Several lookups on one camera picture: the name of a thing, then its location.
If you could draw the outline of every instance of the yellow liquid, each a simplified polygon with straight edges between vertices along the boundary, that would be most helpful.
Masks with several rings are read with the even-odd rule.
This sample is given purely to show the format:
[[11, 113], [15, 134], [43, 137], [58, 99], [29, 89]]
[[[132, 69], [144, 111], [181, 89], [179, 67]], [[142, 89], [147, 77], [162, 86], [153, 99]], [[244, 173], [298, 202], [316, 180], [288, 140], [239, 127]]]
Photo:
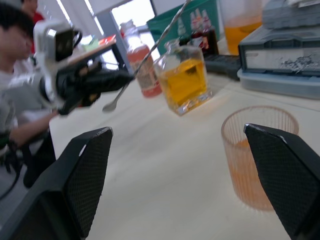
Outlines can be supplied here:
[[225, 23], [224, 33], [229, 52], [239, 55], [239, 43], [262, 25], [261, 16], [238, 16]]
[[189, 110], [201, 105], [203, 102], [196, 99], [208, 90], [204, 63], [197, 59], [188, 59], [177, 68], [164, 72], [159, 82], [173, 110], [190, 101], [194, 104]]

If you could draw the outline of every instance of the dark bottle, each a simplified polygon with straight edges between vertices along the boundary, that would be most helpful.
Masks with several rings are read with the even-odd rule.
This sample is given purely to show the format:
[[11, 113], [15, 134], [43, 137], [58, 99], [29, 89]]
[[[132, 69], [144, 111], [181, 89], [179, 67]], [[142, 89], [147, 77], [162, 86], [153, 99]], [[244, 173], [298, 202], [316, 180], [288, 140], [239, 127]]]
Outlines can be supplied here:
[[201, 23], [196, 19], [195, 14], [192, 12], [191, 16], [191, 29], [192, 29], [192, 45], [198, 48], [203, 47], [203, 31], [201, 28]]
[[217, 44], [216, 29], [211, 25], [207, 11], [202, 11], [203, 16], [203, 53], [218, 55], [219, 49]]
[[190, 42], [190, 36], [187, 34], [184, 23], [182, 22], [181, 17], [178, 18], [178, 36], [179, 36], [179, 45], [187, 45]]

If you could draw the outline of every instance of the green box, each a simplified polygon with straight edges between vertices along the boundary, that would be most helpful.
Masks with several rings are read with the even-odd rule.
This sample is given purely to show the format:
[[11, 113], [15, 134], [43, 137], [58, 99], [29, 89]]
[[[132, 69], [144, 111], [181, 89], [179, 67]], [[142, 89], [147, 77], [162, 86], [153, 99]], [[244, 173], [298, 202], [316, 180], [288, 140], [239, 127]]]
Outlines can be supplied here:
[[[171, 23], [172, 19], [178, 12], [178, 10], [182, 7], [182, 5], [177, 6], [174, 9], [171, 9], [165, 13], [162, 13], [156, 16], [153, 19], [150, 19], [147, 22], [148, 28], [153, 36], [154, 41], [157, 41], [161, 34], [164, 32], [166, 27]], [[191, 35], [191, 18], [190, 13], [199, 9], [202, 13], [203, 10], [206, 10], [208, 17], [211, 20], [212, 25], [215, 27], [215, 33], [217, 39], [220, 37], [220, 29], [219, 29], [219, 18], [218, 18], [218, 8], [217, 8], [217, 0], [193, 0], [191, 1], [186, 8], [184, 9], [181, 18], [183, 24], [186, 28], [186, 31], [189, 35]], [[158, 50], [160, 54], [164, 54], [167, 50], [165, 49], [165, 43], [172, 39], [178, 38], [178, 22], [176, 22], [170, 32], [168, 32], [167, 36], [160, 42], [158, 46]]]

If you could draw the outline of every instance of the white table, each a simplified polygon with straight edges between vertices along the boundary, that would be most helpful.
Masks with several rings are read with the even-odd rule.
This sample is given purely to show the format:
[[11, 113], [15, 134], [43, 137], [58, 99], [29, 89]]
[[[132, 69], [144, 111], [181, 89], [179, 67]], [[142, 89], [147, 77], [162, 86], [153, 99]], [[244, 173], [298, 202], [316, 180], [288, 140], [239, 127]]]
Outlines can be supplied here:
[[75, 136], [114, 130], [104, 189], [88, 240], [289, 240], [274, 212], [246, 207], [235, 195], [221, 137], [228, 115], [254, 105], [293, 114], [299, 135], [320, 154], [320, 102], [253, 92], [209, 75], [215, 97], [185, 116], [163, 96], [142, 97], [132, 83], [112, 113], [116, 94], [50, 123], [57, 157]]

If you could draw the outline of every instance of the glass bottle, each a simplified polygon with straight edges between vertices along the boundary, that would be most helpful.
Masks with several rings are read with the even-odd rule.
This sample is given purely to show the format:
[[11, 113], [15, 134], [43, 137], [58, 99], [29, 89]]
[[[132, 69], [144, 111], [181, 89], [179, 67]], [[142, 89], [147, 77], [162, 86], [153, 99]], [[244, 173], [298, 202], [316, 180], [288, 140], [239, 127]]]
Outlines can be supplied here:
[[190, 17], [191, 17], [191, 29], [192, 29], [192, 33], [191, 33], [192, 45], [202, 49], [203, 33], [201, 29], [201, 24], [196, 19], [194, 12], [191, 12]]
[[187, 34], [187, 30], [181, 17], [178, 18], [178, 36], [180, 46], [187, 45], [190, 42], [190, 36]]
[[[128, 44], [126, 53], [130, 66], [133, 71], [135, 71], [145, 56], [150, 52], [150, 49], [141, 41], [138, 29], [134, 24], [125, 30], [124, 39]], [[141, 92], [146, 98], [155, 97], [162, 93], [153, 63], [154, 61], [150, 56], [136, 76]]]
[[212, 26], [210, 18], [208, 17], [207, 11], [202, 11], [203, 16], [203, 53], [218, 55], [218, 44], [216, 29]]
[[154, 63], [169, 108], [184, 115], [212, 97], [200, 48], [179, 46], [179, 40], [165, 44], [167, 52]]

